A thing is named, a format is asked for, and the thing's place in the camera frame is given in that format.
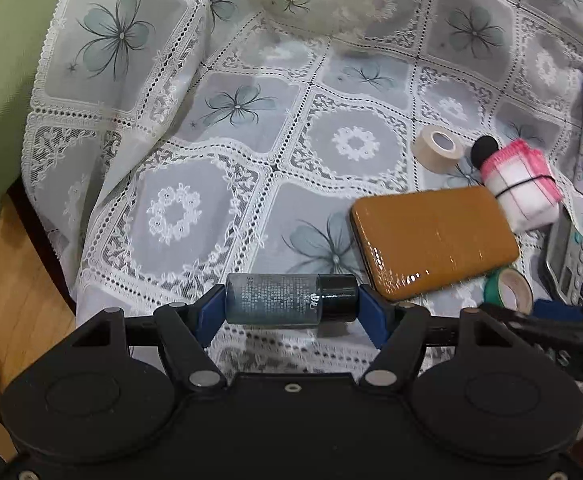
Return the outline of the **dark grey small bottle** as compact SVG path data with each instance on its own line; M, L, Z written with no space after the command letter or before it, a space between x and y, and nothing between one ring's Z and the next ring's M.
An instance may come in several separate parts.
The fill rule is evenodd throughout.
M359 285L352 274L246 274L227 277L229 324L314 327L352 322L359 314Z

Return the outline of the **green tape roll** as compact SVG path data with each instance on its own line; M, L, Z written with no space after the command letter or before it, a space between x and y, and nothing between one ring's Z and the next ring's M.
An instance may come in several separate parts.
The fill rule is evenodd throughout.
M487 304L530 314L533 307L533 292L523 274L505 266L488 275L483 289L483 300Z

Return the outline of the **grey desk calculator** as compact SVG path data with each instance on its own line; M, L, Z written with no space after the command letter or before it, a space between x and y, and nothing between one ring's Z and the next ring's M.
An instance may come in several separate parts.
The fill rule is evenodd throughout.
M540 275L553 299L583 307L583 234L565 206L545 239Z

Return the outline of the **brown leather wallet case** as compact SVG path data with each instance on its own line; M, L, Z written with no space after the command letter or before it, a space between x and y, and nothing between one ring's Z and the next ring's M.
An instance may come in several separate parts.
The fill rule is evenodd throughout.
M378 294L401 301L507 266L516 237L482 186L359 198L352 228Z

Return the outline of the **pink white folded handkerchief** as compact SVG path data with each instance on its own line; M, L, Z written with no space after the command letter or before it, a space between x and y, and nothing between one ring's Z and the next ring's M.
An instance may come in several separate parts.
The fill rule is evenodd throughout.
M480 162L479 171L483 185L499 203L515 234L558 220L563 193L538 148L518 139Z

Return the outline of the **black cream round ball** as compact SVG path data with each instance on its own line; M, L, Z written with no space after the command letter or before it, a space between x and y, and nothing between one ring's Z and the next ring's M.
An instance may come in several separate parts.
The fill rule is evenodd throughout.
M470 148L470 162L480 170L483 164L500 149L493 136L480 136Z

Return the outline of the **beige tape roll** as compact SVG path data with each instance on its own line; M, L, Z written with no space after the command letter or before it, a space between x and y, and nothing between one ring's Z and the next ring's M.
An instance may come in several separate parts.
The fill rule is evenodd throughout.
M451 131L429 125L421 128L412 143L415 159L435 174L447 174L465 156L465 145Z

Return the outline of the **white lace floral sofa cover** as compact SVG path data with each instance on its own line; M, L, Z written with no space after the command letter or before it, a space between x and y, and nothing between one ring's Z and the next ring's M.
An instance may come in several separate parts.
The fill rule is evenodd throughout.
M192 302L233 272L363 278L359 197L468 188L438 125L541 148L583 233L583 0L58 0L21 172L78 322Z

